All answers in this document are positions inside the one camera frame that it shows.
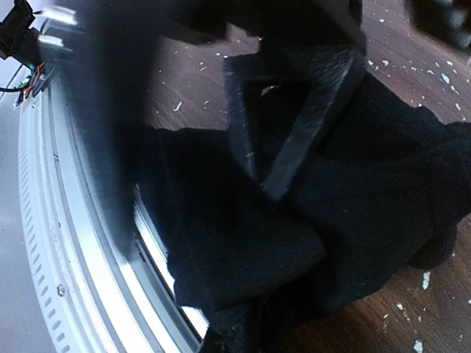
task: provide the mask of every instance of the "white paint flake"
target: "white paint flake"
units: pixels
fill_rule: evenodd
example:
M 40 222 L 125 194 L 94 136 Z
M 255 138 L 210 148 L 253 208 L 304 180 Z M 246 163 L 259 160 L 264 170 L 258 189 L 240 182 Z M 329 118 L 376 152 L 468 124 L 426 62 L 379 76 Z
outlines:
M 174 112 L 177 112 L 178 110 L 180 110 L 180 108 L 182 107 L 183 105 L 183 102 L 180 101 L 180 103 L 174 108 Z
M 450 84 L 450 77 L 448 77 L 448 76 L 445 75 L 445 74 L 442 74 L 442 78 L 443 78 L 443 80 L 445 81 L 445 83 L 446 83 L 447 85 Z
M 416 340 L 416 341 L 415 341 L 414 350 L 415 350 L 417 353 L 423 353 L 423 352 L 424 352 L 424 346 L 423 346 L 421 340 Z

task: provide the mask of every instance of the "wooden floor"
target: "wooden floor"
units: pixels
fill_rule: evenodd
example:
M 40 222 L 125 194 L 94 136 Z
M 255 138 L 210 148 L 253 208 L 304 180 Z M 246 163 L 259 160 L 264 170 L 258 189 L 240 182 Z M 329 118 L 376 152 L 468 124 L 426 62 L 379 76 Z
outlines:
M 410 105 L 444 122 L 471 122 L 467 58 L 410 29 L 400 0 L 364 0 L 368 69 Z M 193 47 L 167 42 L 149 90 L 149 122 L 221 129 L 227 114 L 221 63 L 256 50 L 258 40 L 234 31 L 231 43 Z M 471 352 L 471 218 L 461 222 L 453 256 L 431 271 L 404 268 L 379 293 L 322 321 L 294 330 L 281 352 Z

